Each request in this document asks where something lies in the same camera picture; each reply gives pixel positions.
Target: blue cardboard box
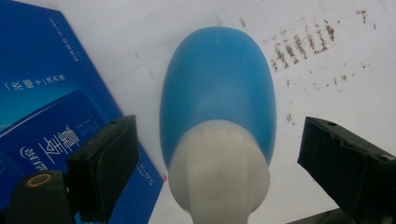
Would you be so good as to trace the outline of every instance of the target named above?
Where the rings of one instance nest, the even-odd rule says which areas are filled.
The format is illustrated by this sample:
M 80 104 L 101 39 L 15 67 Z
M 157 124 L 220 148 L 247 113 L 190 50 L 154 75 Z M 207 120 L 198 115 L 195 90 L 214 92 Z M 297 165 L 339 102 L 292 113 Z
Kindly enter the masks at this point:
M 0 1 L 0 210 L 15 184 L 65 158 L 122 115 L 61 12 Z M 140 159 L 110 223 L 147 223 L 163 180 Z

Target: blue plastic object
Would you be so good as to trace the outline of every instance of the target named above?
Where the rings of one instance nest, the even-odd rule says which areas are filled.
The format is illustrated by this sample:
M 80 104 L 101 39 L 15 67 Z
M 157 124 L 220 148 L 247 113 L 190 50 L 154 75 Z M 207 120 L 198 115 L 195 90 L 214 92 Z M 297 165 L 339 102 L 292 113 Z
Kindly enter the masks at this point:
M 250 131 L 270 162 L 276 133 L 271 74 L 254 40 L 232 28 L 195 31 L 180 43 L 169 63 L 160 112 L 168 168 L 183 134 L 211 119 L 225 119 Z

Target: white surface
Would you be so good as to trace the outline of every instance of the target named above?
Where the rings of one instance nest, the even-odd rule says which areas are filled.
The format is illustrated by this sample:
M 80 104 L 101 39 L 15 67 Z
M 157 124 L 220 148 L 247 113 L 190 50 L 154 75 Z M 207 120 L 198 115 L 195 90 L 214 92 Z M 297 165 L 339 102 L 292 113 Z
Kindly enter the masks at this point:
M 23 2 L 64 13 L 122 111 L 137 115 L 139 138 L 162 175 L 167 172 L 159 105 L 166 67 L 178 43 L 213 25 L 251 35 L 272 67 L 277 131 L 271 187 L 250 224 L 281 224 L 336 207 L 296 162 L 306 116 L 336 122 L 396 154 L 396 1 Z M 295 36 L 301 39 L 300 49 Z M 192 223 L 167 182 L 150 223 Z
M 243 127 L 209 120 L 188 130 L 169 167 L 169 187 L 194 224 L 246 224 L 270 186 L 267 162 Z

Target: white cap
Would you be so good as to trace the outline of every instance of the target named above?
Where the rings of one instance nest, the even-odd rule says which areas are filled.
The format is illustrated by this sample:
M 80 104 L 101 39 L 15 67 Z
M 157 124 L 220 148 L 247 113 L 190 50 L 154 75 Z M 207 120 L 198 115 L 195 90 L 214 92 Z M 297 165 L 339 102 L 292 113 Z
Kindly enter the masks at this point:
M 254 137 L 227 120 L 200 123 L 181 138 L 169 186 L 194 224 L 242 224 L 264 200 L 267 162 Z

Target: blue box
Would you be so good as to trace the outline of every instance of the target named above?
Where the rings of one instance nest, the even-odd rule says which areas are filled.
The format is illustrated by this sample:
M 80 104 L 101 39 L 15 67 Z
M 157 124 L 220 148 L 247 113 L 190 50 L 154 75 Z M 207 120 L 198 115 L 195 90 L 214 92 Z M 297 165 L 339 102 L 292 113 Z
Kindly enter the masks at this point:
M 14 185 L 65 158 L 122 113 L 61 12 L 0 1 L 0 210 Z M 163 180 L 140 159 L 110 223 L 147 223 Z

